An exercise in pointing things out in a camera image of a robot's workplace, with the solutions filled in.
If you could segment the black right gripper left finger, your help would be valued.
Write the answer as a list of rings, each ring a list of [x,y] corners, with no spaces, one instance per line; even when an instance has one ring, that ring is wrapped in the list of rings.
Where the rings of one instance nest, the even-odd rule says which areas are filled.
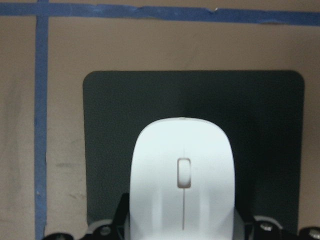
[[[130,195],[122,194],[117,205],[112,224],[111,240],[130,239]]]

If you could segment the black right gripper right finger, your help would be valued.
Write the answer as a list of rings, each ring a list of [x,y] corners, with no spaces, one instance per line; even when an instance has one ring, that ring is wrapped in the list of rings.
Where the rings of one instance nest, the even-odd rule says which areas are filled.
[[[254,220],[242,217],[239,211],[234,209],[233,218],[233,239],[234,240],[253,240],[254,239]]]

